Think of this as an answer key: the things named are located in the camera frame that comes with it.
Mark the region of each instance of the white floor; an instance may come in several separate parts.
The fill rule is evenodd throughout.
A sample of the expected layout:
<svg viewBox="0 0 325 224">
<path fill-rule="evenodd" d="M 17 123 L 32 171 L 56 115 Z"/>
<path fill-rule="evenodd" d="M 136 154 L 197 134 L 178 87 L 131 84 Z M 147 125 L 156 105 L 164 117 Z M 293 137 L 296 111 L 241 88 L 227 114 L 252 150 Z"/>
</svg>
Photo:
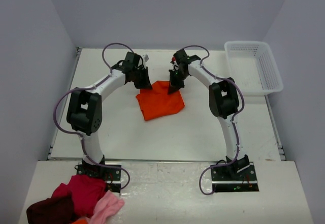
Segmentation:
<svg viewBox="0 0 325 224">
<path fill-rule="evenodd" d="M 88 86 L 108 72 L 100 49 L 83 49 L 76 69 L 73 87 Z M 170 60 L 175 50 L 136 50 L 149 55 L 151 83 L 168 80 Z M 126 50 L 107 50 L 106 58 L 115 64 L 125 57 Z M 204 51 L 188 54 L 205 56 Z M 228 77 L 224 51 L 211 51 L 207 67 L 218 75 Z M 185 108 L 177 115 L 145 122 L 135 96 L 139 93 L 129 83 L 117 89 L 103 103 L 103 123 L 99 130 L 101 148 L 109 159 L 146 159 L 161 161 L 215 161 L 225 157 L 225 143 L 218 120 L 208 105 L 208 90 L 195 78 L 185 81 L 181 90 Z M 246 97 L 245 110 L 239 115 L 242 143 L 251 161 L 279 161 L 280 156 L 264 97 Z M 66 122 L 67 105 L 61 125 Z M 52 158 L 81 158 L 77 136 L 58 132 Z"/>
<path fill-rule="evenodd" d="M 19 224 L 27 224 L 26 209 L 31 204 L 69 182 L 77 163 L 38 162 Z M 122 164 L 131 175 L 121 193 L 125 206 L 107 223 L 313 223 L 294 162 L 256 162 L 259 192 L 212 196 L 204 196 L 198 187 L 208 163 Z M 210 173 L 203 187 L 211 190 Z"/>
</svg>

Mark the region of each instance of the laundry basket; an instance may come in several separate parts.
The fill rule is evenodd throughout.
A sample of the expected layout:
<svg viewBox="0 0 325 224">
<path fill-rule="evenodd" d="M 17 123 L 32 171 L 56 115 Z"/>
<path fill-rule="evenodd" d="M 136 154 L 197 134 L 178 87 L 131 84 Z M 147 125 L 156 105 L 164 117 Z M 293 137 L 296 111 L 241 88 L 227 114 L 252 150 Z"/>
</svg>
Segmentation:
<svg viewBox="0 0 325 224">
<path fill-rule="evenodd" d="M 267 95 L 283 90 L 270 46 L 257 41 L 229 41 L 224 45 L 229 71 L 244 95 Z"/>
</svg>

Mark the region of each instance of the purple cable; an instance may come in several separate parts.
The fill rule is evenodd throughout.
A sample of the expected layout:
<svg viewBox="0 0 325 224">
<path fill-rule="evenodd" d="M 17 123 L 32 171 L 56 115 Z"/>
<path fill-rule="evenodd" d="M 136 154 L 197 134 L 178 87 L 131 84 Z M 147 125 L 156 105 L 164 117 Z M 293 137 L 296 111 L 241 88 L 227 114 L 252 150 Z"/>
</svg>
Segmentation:
<svg viewBox="0 0 325 224">
<path fill-rule="evenodd" d="M 60 124 L 58 123 L 57 118 L 56 118 L 57 108 L 58 108 L 58 106 L 60 105 L 61 101 L 62 101 L 66 96 L 68 96 L 69 94 L 71 94 L 71 93 L 74 92 L 74 91 L 87 91 L 87 90 L 95 89 L 96 87 L 102 85 L 102 84 L 103 84 L 107 79 L 109 79 L 109 78 L 111 77 L 111 75 L 112 75 L 112 68 L 111 68 L 111 66 L 107 63 L 107 61 L 105 60 L 105 58 L 104 58 L 104 53 L 105 53 L 105 50 L 106 50 L 109 46 L 112 46 L 112 45 L 122 45 L 122 46 L 128 48 L 132 53 L 134 53 L 133 50 L 132 50 L 129 46 L 127 46 L 127 45 L 125 45 L 125 44 L 122 44 L 122 43 L 111 43 L 111 44 L 108 44 L 107 46 L 105 46 L 105 47 L 103 48 L 103 51 L 102 51 L 102 59 L 103 59 L 104 63 L 108 66 L 108 68 L 109 68 L 109 70 L 110 70 L 109 75 L 107 75 L 103 80 L 101 80 L 99 83 L 97 83 L 97 84 L 96 84 L 95 86 L 93 86 L 93 87 L 89 87 L 89 88 L 74 88 L 74 89 L 71 89 L 71 90 L 69 90 L 68 92 L 66 92 L 66 93 L 65 93 L 65 94 L 64 94 L 64 95 L 63 95 L 63 96 L 58 100 L 58 102 L 57 102 L 57 103 L 55 104 L 55 106 L 54 106 L 54 110 L 53 110 L 53 121 L 54 121 L 54 124 L 56 125 L 56 127 L 57 127 L 60 131 L 66 133 L 66 134 L 74 134 L 74 135 L 78 135 L 78 136 L 81 138 L 81 147 L 82 147 L 82 151 L 83 151 L 84 155 L 86 156 L 86 158 L 87 158 L 91 163 L 93 163 L 94 165 L 97 165 L 97 166 L 99 166 L 99 167 L 104 167 L 104 168 L 116 169 L 116 170 L 124 171 L 124 172 L 126 173 L 126 175 L 127 175 L 127 182 L 126 182 L 126 184 L 125 184 L 123 187 L 121 187 L 121 189 L 124 189 L 124 188 L 126 188 L 126 186 L 128 186 L 128 184 L 130 183 L 130 179 L 131 179 L 130 174 L 128 173 L 128 171 L 127 171 L 126 169 L 124 169 L 123 167 L 107 166 L 107 165 L 103 165 L 103 164 L 99 164 L 99 163 L 95 162 L 92 158 L 90 158 L 90 156 L 89 156 L 89 155 L 87 154 L 87 152 L 86 152 L 86 149 L 85 149 L 85 140 L 84 140 L 83 135 L 82 135 L 81 133 L 79 133 L 79 132 L 68 131 L 68 130 L 63 129 L 63 128 L 60 126 Z"/>
<path fill-rule="evenodd" d="M 222 164 L 222 165 L 212 165 L 212 166 L 209 166 L 208 168 L 206 168 L 200 175 L 200 179 L 199 179 L 199 188 L 200 188 L 200 191 L 201 193 L 203 193 L 204 195 L 212 195 L 214 194 L 214 191 L 211 191 L 210 193 L 205 193 L 202 189 L 202 186 L 201 186 L 201 182 L 202 182 L 202 178 L 203 178 L 203 175 L 210 169 L 212 168 L 217 168 L 217 167 L 225 167 L 225 166 L 230 166 L 232 163 L 234 163 L 236 160 L 237 160 L 237 157 L 238 157 L 238 154 L 239 154 L 239 135 L 238 135 L 238 131 L 237 131 L 237 128 L 236 128 L 236 125 L 234 123 L 234 118 L 236 115 L 238 115 L 240 112 L 242 112 L 244 110 L 244 107 L 245 107 L 245 102 L 244 102 L 244 95 L 243 93 L 240 91 L 239 87 L 237 86 L 236 83 L 234 83 L 232 80 L 228 79 L 228 78 L 221 78 L 221 77 L 218 77 L 216 75 L 214 75 L 213 73 L 211 73 L 208 69 L 206 69 L 203 65 L 203 61 L 208 58 L 210 56 L 210 52 L 208 51 L 207 48 L 201 46 L 201 45 L 189 45 L 189 46 L 185 46 L 184 48 L 182 49 L 186 49 L 186 48 L 189 48 L 189 47 L 199 47 L 201 49 L 204 49 L 208 55 L 203 57 L 200 61 L 200 66 L 201 68 L 207 73 L 209 74 L 210 76 L 216 78 L 216 79 L 219 79 L 219 80 L 224 80 L 224 81 L 227 81 L 228 83 L 231 83 L 235 88 L 236 90 L 238 91 L 238 94 L 240 96 L 240 99 L 242 101 L 242 107 L 240 108 L 240 110 L 238 110 L 236 113 L 233 114 L 232 116 L 232 124 L 234 126 L 234 130 L 235 130 L 235 134 L 236 134 L 236 140 L 237 140 L 237 151 L 236 151 L 236 155 L 234 157 L 234 159 L 231 161 L 231 162 L 228 162 L 228 163 L 225 163 L 225 164 Z"/>
</svg>

